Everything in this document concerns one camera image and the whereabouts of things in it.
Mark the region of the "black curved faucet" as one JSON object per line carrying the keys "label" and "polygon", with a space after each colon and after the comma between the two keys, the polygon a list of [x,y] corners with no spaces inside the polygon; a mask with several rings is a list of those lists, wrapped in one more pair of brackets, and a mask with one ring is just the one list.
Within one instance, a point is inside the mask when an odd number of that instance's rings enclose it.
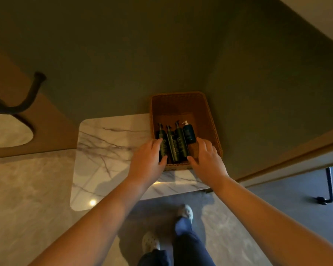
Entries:
{"label": "black curved faucet", "polygon": [[34,80],[32,85],[27,93],[26,98],[17,106],[6,106],[0,103],[0,115],[17,115],[19,113],[27,110],[36,99],[36,96],[39,92],[41,84],[47,80],[47,77],[44,73],[36,71],[34,73]]}

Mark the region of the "person's right forearm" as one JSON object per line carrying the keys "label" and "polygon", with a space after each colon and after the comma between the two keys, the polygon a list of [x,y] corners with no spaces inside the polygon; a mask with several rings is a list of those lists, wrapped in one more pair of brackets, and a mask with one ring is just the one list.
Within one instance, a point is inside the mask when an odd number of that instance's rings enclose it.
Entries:
{"label": "person's right forearm", "polygon": [[333,266],[333,245],[222,175],[212,187],[268,259],[279,266]]}

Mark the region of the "person's white right shoe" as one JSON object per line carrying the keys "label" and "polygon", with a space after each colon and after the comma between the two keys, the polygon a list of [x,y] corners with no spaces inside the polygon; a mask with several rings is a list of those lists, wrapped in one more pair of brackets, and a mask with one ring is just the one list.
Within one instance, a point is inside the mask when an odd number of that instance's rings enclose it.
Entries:
{"label": "person's white right shoe", "polygon": [[193,221],[193,211],[192,211],[191,207],[187,204],[181,205],[178,208],[177,217],[185,217],[192,223],[192,221]]}

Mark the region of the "dark green pump bottle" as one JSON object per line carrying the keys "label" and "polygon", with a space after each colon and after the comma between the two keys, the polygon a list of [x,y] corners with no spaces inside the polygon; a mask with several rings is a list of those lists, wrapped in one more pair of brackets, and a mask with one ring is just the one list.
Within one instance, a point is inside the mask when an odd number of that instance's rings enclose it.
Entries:
{"label": "dark green pump bottle", "polygon": [[174,131],[176,136],[176,141],[179,149],[179,156],[181,161],[187,161],[187,157],[189,156],[189,150],[186,144],[185,135],[183,129],[179,126],[179,120],[175,122],[176,129]]}
{"label": "dark green pump bottle", "polygon": [[167,125],[166,128],[167,128],[169,148],[170,148],[170,152],[172,154],[173,163],[179,163],[180,162],[180,156],[179,156],[178,143],[177,143],[177,140],[176,140],[176,137],[175,137],[175,133],[172,130],[170,125]]}
{"label": "dark green pump bottle", "polygon": [[159,129],[155,132],[156,139],[162,139],[162,142],[160,144],[160,150],[159,150],[159,161],[162,160],[164,156],[168,155],[168,139],[167,134],[163,128],[163,125],[161,123],[158,123]]}

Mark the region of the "black metal stand leg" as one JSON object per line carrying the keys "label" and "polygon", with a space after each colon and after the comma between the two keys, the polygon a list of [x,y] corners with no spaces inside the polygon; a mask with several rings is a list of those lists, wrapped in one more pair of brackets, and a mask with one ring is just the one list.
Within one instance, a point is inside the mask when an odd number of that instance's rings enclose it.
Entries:
{"label": "black metal stand leg", "polygon": [[332,183],[331,168],[330,167],[326,168],[325,172],[326,172],[326,179],[329,191],[329,198],[326,199],[325,197],[315,197],[315,201],[320,205],[327,205],[333,203],[333,183]]}

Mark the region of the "person's white shoe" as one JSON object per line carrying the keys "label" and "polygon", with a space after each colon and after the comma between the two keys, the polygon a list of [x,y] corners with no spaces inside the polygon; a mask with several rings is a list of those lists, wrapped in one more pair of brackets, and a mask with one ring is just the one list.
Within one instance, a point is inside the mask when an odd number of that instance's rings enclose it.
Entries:
{"label": "person's white shoe", "polygon": [[191,207],[187,204],[181,205],[178,208],[177,217],[185,217],[192,223],[192,221],[193,221],[193,211],[192,211]]}
{"label": "person's white shoe", "polygon": [[142,250],[144,254],[151,253],[154,250],[160,250],[160,241],[153,232],[148,231],[143,236]]}

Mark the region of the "brown woven basket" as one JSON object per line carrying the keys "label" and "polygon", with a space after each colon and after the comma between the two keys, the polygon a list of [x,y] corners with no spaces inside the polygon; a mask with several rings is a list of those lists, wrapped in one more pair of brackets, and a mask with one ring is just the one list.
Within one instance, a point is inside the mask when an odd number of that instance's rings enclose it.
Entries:
{"label": "brown woven basket", "polygon": [[217,129],[204,93],[191,91],[153,95],[150,99],[149,117],[152,138],[158,139],[159,123],[175,129],[176,121],[187,121],[192,125],[196,137],[209,140],[219,156],[223,156]]}

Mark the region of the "person's right hand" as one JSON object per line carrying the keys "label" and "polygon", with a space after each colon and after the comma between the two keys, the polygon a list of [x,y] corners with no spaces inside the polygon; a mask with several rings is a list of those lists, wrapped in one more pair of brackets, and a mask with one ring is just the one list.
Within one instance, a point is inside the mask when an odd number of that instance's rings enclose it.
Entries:
{"label": "person's right hand", "polygon": [[199,145],[198,163],[200,164],[200,171],[195,172],[196,176],[215,193],[219,193],[224,184],[229,180],[229,175],[222,158],[218,155],[214,147],[214,159],[208,159],[205,152],[205,139],[196,138]]}

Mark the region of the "person's dark blue trousers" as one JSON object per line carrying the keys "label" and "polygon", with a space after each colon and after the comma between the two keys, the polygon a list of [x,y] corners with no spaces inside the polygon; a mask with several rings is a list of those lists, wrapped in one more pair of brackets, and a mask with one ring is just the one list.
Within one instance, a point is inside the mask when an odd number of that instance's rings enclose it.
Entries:
{"label": "person's dark blue trousers", "polygon": [[[174,266],[216,266],[188,218],[178,217],[174,231]],[[167,251],[156,249],[143,255],[137,266],[171,266],[171,263]]]}

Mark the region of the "person's white left shoe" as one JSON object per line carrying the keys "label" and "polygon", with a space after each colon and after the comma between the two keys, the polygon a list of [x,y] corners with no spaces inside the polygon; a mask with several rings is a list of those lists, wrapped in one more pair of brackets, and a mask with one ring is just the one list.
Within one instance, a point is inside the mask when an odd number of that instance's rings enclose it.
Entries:
{"label": "person's white left shoe", "polygon": [[160,241],[153,232],[148,231],[143,236],[142,250],[144,254],[151,253],[154,250],[160,250]]}

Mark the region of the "blue bottle with white pump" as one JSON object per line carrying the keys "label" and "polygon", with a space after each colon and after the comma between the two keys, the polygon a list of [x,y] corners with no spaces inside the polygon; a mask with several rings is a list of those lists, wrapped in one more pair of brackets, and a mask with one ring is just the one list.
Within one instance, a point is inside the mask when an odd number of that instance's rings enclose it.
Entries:
{"label": "blue bottle with white pump", "polygon": [[193,126],[191,124],[188,123],[188,121],[184,121],[183,123],[183,133],[185,136],[185,141],[186,144],[193,144],[196,143],[197,139],[196,139],[196,135],[195,135],[195,131],[193,129]]}

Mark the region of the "person's left hand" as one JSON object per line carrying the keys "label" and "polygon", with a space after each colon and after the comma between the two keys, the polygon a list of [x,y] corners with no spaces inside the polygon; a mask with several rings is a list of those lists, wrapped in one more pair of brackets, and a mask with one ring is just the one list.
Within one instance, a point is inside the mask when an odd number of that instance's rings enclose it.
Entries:
{"label": "person's left hand", "polygon": [[128,182],[136,184],[142,190],[147,190],[157,181],[162,174],[158,172],[161,142],[162,139],[152,139],[140,146],[133,154],[126,178]]}

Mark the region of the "person's left forearm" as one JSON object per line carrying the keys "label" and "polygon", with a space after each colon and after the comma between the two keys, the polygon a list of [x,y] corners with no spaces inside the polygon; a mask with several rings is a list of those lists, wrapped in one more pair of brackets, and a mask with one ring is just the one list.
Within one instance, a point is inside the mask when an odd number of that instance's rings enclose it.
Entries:
{"label": "person's left forearm", "polygon": [[128,176],[28,266],[97,266],[132,208],[156,178]]}

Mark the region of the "oval sink basin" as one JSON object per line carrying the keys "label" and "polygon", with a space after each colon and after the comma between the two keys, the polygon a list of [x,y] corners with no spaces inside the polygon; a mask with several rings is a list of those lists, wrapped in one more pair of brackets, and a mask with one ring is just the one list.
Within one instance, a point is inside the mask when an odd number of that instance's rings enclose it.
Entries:
{"label": "oval sink basin", "polygon": [[34,138],[32,130],[12,115],[0,115],[0,148],[21,146]]}

